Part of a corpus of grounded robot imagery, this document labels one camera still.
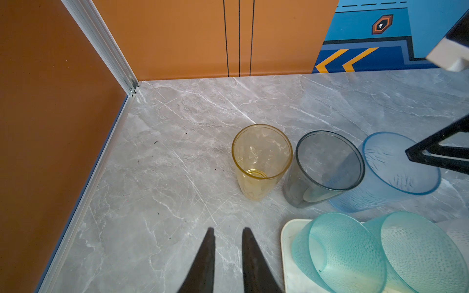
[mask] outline marble countertop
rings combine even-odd
[[[469,71],[441,69],[142,82],[54,292],[175,293],[208,227],[216,236],[215,293],[243,292],[241,234],[250,227],[283,288],[280,231],[299,210],[281,191],[246,199],[231,143],[264,123],[293,147],[312,130],[359,145],[392,131],[416,141],[469,113]],[[467,142],[467,136],[456,138]],[[469,176],[442,170],[430,195],[352,214],[360,221],[396,210],[434,222],[469,216]]]

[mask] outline amber transparent cup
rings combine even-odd
[[[266,124],[241,130],[233,140],[231,154],[241,191],[253,201],[262,200],[272,191],[293,159],[287,136]]]

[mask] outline yellow arrow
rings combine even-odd
[[[332,61],[334,61],[334,59],[336,59],[337,57],[339,57],[340,55],[342,55],[343,53],[347,52],[348,49],[340,49],[338,50],[337,52],[335,52],[334,54],[332,54],[331,56],[327,57],[326,60],[324,60],[323,62],[319,63],[316,65],[316,69],[319,71],[319,73],[329,73],[329,71],[327,71],[327,69],[325,68],[325,66],[329,63],[331,63]]]
[[[374,52],[376,49],[377,48],[368,48],[365,51],[358,54],[356,57],[352,58],[352,60],[350,60],[349,62],[342,65],[342,67],[344,67],[345,69],[345,72],[355,72],[355,69],[353,68],[352,65],[355,64],[357,61],[365,58],[366,56]]]

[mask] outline teal cup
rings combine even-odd
[[[468,268],[451,238],[429,220],[398,211],[364,223],[386,255],[387,288],[402,293],[467,293]]]
[[[326,213],[308,223],[292,244],[301,271],[331,293],[380,293],[386,257],[374,236],[357,220]]]

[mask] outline dark gray transparent cup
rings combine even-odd
[[[348,139],[313,131],[296,146],[283,195],[294,207],[305,208],[355,188],[364,175],[363,157]]]

